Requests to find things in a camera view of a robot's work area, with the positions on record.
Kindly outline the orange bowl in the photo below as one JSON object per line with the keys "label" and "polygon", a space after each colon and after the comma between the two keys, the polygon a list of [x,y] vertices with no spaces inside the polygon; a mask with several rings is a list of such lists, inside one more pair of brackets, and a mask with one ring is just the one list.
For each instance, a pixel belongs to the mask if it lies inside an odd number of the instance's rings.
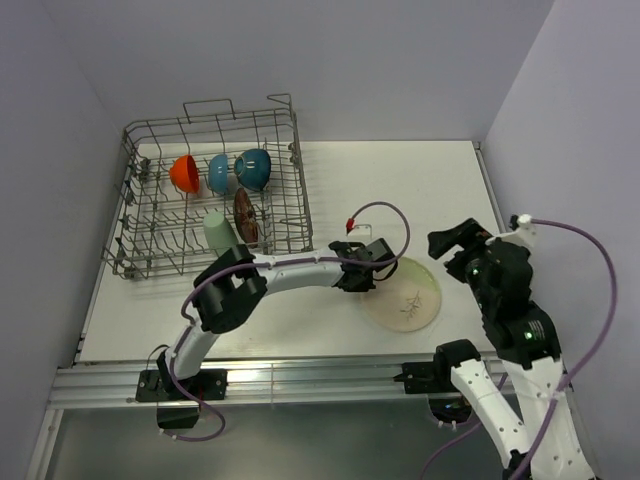
{"label": "orange bowl", "polygon": [[187,154],[179,157],[169,169],[169,179],[174,187],[186,194],[198,194],[200,176],[195,159]]}

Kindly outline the light blue bowl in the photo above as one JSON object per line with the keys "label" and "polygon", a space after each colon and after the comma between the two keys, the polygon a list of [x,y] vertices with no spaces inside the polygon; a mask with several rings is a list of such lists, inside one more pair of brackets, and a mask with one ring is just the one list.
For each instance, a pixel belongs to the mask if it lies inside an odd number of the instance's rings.
{"label": "light blue bowl", "polygon": [[207,182],[210,190],[215,194],[228,193],[228,156],[225,153],[217,154],[210,160]]}

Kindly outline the red floral plate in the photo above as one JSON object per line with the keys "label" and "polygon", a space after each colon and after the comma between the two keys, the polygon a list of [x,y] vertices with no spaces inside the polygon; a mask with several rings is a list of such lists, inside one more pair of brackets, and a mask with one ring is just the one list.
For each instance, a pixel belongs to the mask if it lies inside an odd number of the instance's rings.
{"label": "red floral plate", "polygon": [[259,226],[249,195],[242,187],[238,188],[234,195],[233,215],[241,239],[249,247],[255,248],[260,238]]}

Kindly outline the grey wire dish rack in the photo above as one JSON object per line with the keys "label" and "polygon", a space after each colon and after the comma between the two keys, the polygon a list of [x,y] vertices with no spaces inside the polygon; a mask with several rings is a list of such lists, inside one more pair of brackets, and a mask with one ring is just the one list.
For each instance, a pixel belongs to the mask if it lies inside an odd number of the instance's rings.
{"label": "grey wire dish rack", "polygon": [[[271,157],[271,174],[262,191],[241,186],[236,158],[260,148]],[[266,105],[240,109],[229,99],[186,102],[174,117],[136,120],[125,126],[121,152],[124,172],[116,190],[115,218],[101,252],[103,264],[126,280],[189,275],[204,269],[215,254],[209,249],[203,219],[212,212],[234,219],[234,195],[244,188],[256,213],[259,254],[307,252],[313,227],[298,134],[290,94],[269,96]],[[228,193],[208,186],[210,160],[228,156]],[[183,155],[194,157],[200,176],[198,194],[174,187],[169,169]]]}

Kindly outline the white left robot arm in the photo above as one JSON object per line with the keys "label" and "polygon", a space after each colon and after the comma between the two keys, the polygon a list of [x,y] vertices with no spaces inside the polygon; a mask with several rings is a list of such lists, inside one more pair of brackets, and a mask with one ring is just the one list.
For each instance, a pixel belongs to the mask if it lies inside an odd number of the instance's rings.
{"label": "white left robot arm", "polygon": [[397,261],[382,238],[368,245],[334,241],[281,256],[252,254],[244,244],[231,247],[193,281],[181,306],[188,325],[157,361],[159,388],[172,399],[190,395],[216,340],[244,325],[264,298],[309,287],[368,292],[375,288],[374,274]]}

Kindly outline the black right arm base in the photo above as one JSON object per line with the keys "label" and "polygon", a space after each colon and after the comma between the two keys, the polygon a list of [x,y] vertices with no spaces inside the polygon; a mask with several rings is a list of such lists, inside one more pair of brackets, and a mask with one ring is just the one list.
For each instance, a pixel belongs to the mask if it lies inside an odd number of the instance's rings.
{"label": "black right arm base", "polygon": [[393,381],[412,394],[459,393],[451,381],[451,370],[464,361],[481,360],[481,354],[468,339],[455,340],[436,348],[431,361],[405,362]]}

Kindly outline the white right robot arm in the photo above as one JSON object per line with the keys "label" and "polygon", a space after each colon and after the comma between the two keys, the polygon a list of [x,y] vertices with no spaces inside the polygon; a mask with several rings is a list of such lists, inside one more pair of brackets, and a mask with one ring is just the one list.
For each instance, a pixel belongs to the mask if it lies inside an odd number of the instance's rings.
{"label": "white right robot arm", "polygon": [[564,364],[555,325],[531,298],[536,237],[528,215],[513,217],[510,232],[497,236],[473,218],[428,234],[430,257],[453,254],[445,269],[471,290],[519,408],[511,408],[467,339],[437,347],[433,378],[470,403],[500,456],[503,478],[593,479],[560,387]]}

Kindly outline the green cup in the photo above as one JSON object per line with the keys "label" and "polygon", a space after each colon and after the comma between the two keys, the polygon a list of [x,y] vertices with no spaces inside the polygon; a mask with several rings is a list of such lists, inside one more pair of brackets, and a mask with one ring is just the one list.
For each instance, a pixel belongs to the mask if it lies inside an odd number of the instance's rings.
{"label": "green cup", "polygon": [[203,231],[209,249],[216,256],[239,244],[233,227],[221,212],[212,211],[204,217]]}

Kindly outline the beige round plate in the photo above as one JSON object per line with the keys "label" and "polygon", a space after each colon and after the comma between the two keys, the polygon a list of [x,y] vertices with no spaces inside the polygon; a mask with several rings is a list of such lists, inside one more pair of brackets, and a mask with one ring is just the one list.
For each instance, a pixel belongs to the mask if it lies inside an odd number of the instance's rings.
{"label": "beige round plate", "polygon": [[421,330],[437,317],[442,294],[435,276],[421,263],[403,257],[393,275],[360,295],[365,313],[398,333]]}

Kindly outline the dark blue bowl beige inside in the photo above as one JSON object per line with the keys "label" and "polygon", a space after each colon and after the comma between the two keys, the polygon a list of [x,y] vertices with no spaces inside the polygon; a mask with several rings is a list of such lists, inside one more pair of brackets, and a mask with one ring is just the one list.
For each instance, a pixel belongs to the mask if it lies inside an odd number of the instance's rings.
{"label": "dark blue bowl beige inside", "polygon": [[269,182],[271,157],[260,148],[242,152],[235,160],[234,173],[241,186],[252,191],[262,191]]}

